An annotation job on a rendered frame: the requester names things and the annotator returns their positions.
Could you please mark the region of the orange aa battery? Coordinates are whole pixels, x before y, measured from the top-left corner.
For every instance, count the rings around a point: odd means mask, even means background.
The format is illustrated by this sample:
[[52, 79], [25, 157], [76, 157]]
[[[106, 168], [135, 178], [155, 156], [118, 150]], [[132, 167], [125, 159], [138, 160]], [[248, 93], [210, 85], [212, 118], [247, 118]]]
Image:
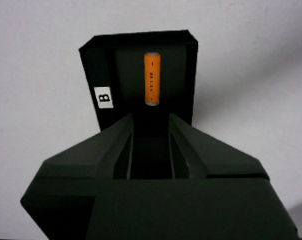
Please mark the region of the orange aa battery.
[[145, 64], [145, 103], [149, 106], [156, 106], [160, 99], [160, 63], [158, 53], [146, 53]]

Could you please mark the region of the black bin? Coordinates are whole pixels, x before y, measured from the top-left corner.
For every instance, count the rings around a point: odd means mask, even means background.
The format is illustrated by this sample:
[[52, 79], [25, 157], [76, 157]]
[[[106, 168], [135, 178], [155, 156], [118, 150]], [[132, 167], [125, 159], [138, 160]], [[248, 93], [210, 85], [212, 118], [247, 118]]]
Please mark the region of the black bin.
[[[198, 46], [187, 29], [94, 35], [78, 49], [100, 132], [133, 113], [130, 179], [173, 179], [169, 113], [192, 126]], [[145, 103], [146, 53], [161, 58], [156, 106]]]

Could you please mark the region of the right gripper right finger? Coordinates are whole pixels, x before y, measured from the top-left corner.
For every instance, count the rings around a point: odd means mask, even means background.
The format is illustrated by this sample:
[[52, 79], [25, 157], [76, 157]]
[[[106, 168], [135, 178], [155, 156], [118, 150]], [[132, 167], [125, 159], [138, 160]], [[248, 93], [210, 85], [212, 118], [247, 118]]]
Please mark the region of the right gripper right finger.
[[270, 181], [259, 159], [192, 127], [174, 113], [169, 113], [168, 136], [173, 179], [264, 178]]

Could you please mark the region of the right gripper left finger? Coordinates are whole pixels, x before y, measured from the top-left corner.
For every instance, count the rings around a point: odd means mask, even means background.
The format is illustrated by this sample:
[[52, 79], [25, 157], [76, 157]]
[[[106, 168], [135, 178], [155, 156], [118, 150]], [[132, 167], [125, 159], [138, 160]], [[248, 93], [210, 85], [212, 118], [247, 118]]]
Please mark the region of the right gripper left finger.
[[113, 179], [130, 179], [133, 136], [133, 113], [128, 113], [111, 127], [45, 159], [33, 179], [39, 176], [112, 179], [112, 170]]

